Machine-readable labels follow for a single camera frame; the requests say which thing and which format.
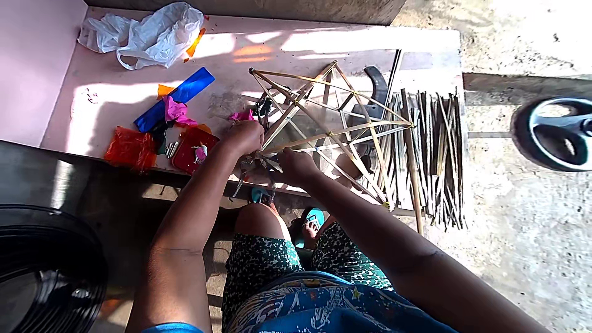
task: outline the pink paper scrap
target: pink paper scrap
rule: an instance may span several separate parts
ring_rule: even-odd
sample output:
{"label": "pink paper scrap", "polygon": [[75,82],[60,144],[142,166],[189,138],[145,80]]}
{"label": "pink paper scrap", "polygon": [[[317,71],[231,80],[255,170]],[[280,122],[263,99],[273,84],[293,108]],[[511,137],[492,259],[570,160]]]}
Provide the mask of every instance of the pink paper scrap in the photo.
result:
{"label": "pink paper scrap", "polygon": [[177,103],[171,96],[164,96],[162,100],[165,102],[165,120],[175,120],[180,124],[198,125],[197,121],[187,118],[187,105]]}
{"label": "pink paper scrap", "polygon": [[253,110],[249,109],[243,112],[235,112],[228,117],[228,120],[255,120],[253,118]]}

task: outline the person's arm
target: person's arm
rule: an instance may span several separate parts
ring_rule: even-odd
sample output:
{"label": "person's arm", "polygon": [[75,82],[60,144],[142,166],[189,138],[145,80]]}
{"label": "person's arm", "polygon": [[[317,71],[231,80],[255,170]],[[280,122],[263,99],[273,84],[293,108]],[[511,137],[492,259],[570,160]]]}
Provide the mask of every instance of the person's arm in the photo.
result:
{"label": "person's arm", "polygon": [[283,181],[321,203],[403,297],[459,332],[548,332],[417,232],[322,174],[306,153],[278,155]]}
{"label": "person's arm", "polygon": [[152,242],[126,332],[184,322],[211,332],[202,251],[237,160],[261,148],[263,127],[234,126],[182,190]]}

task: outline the red cellophane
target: red cellophane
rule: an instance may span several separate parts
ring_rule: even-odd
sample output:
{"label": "red cellophane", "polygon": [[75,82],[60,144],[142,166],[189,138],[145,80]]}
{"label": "red cellophane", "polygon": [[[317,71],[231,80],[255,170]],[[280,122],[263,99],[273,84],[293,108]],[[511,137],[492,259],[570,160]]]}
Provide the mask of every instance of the red cellophane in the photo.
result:
{"label": "red cellophane", "polygon": [[156,162],[154,145],[150,133],[140,133],[117,126],[104,159],[111,165],[130,167],[143,173]]}

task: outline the person's hand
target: person's hand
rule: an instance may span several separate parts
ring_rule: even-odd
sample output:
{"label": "person's hand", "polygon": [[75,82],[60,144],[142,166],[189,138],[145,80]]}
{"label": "person's hand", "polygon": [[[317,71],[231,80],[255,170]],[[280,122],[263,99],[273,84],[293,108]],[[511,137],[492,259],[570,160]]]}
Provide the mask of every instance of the person's hand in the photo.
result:
{"label": "person's hand", "polygon": [[239,156],[261,150],[263,127],[256,121],[241,121],[235,124],[220,142]]}
{"label": "person's hand", "polygon": [[278,154],[279,166],[282,167],[280,181],[296,187],[304,187],[315,177],[323,173],[314,164],[313,158],[304,152],[294,152],[290,148]]}

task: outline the leg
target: leg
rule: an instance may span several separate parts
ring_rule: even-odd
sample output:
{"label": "leg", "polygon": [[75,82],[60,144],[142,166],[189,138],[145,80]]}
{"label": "leg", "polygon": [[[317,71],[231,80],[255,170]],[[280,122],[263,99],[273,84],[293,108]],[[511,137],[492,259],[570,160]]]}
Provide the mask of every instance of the leg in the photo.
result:
{"label": "leg", "polygon": [[282,218],[274,209],[261,203],[248,204],[240,210],[234,232],[292,241]]}
{"label": "leg", "polygon": [[249,297],[286,274],[302,271],[284,221],[270,207],[244,206],[234,227],[234,241],[226,261],[222,298],[222,332]]}
{"label": "leg", "polygon": [[335,274],[351,283],[392,290],[384,273],[352,242],[339,222],[330,223],[317,239],[312,259],[316,270]]}

